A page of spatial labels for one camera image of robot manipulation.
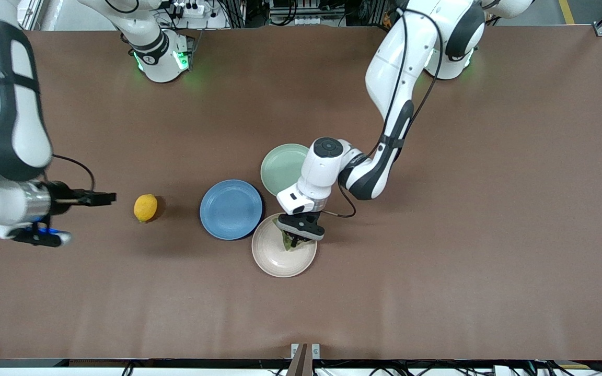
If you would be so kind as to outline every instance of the yellow fruit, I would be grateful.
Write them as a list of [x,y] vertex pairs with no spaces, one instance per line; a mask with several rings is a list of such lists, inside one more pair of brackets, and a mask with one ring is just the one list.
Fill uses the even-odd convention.
[[134,215],[141,223],[151,220],[157,212],[157,198],[154,195],[143,195],[134,203]]

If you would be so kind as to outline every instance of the green plate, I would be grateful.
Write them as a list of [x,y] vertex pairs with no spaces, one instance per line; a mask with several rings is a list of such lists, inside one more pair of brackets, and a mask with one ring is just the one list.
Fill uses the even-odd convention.
[[285,144],[271,150],[261,163],[261,183],[272,195],[294,185],[301,176],[301,166],[308,148]]

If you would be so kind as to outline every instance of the plate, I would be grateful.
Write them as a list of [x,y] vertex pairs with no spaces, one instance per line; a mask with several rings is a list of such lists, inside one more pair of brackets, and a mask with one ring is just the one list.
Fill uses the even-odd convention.
[[301,176],[301,166],[308,148],[298,144],[285,144],[268,152],[261,162],[261,183],[272,195],[294,185]]
[[220,181],[203,196],[199,216],[203,228],[218,239],[244,238],[263,216],[260,193],[246,181]]
[[263,220],[252,236],[252,256],[257,265],[274,277],[289,278],[303,273],[312,264],[317,252],[317,241],[301,243],[296,248],[285,250],[282,231],[273,220],[274,214]]

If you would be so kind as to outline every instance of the table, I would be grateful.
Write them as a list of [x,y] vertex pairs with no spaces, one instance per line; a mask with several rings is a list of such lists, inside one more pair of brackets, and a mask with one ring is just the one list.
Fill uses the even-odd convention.
[[[385,192],[324,217],[308,271],[260,271],[250,239],[201,228],[203,193],[253,183],[282,143],[381,119],[364,75],[375,28],[208,31],[194,71],[154,84],[113,32],[32,32],[55,152],[112,207],[55,219],[61,249],[0,241],[0,358],[602,358],[602,38],[590,26],[487,28],[439,81]],[[429,78],[420,79],[415,100]],[[51,179],[86,186],[53,162]],[[162,195],[141,225],[132,205]],[[328,209],[349,207],[337,192]]]

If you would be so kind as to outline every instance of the beige plate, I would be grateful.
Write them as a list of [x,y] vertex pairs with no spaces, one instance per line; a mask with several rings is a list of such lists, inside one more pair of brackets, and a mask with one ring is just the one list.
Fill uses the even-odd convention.
[[257,227],[252,236],[252,255],[266,273],[274,277],[289,278],[308,269],[315,259],[317,241],[308,241],[286,251],[282,233],[273,222],[280,214],[266,218]]

